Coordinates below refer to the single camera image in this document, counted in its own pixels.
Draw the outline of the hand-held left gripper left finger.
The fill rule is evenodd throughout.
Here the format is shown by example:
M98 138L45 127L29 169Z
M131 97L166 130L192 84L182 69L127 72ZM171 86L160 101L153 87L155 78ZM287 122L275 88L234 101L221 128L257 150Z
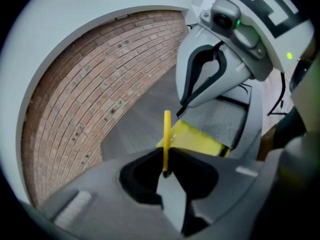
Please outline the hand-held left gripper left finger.
M149 150L103 161L54 192L40 212L80 240L180 240L160 205L138 203L119 177Z

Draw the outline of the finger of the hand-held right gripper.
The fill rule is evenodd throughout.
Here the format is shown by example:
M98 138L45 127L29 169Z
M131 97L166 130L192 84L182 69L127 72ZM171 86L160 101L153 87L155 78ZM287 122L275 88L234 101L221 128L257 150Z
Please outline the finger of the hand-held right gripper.
M222 40L207 29L195 25L181 42L177 51L175 82L180 104L197 107L222 93ZM203 66L216 61L218 69L197 85Z

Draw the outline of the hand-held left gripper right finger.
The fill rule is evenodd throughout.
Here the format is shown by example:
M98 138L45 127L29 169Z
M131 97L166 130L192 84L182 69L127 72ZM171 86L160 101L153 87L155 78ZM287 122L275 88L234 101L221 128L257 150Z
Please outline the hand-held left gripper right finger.
M173 148L169 164L186 189L185 240L254 240L277 180L277 156L223 158Z

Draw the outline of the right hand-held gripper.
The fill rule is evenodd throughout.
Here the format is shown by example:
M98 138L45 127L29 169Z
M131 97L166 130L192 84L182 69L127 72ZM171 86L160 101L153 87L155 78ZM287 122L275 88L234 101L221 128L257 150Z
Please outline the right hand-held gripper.
M285 72L314 35L313 24L295 0L229 1L240 9L240 20L229 34L211 29L211 8L201 12L196 24L221 39L221 94L250 77L264 81L273 69ZM217 70L216 61L207 62L196 84Z

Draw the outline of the yellow pencil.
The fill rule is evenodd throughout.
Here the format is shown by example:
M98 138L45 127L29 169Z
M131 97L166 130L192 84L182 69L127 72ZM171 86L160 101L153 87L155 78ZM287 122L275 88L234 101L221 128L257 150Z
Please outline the yellow pencil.
M163 167L162 175L164 178L169 176L169 149L171 148L171 112L164 111L164 129L163 129Z

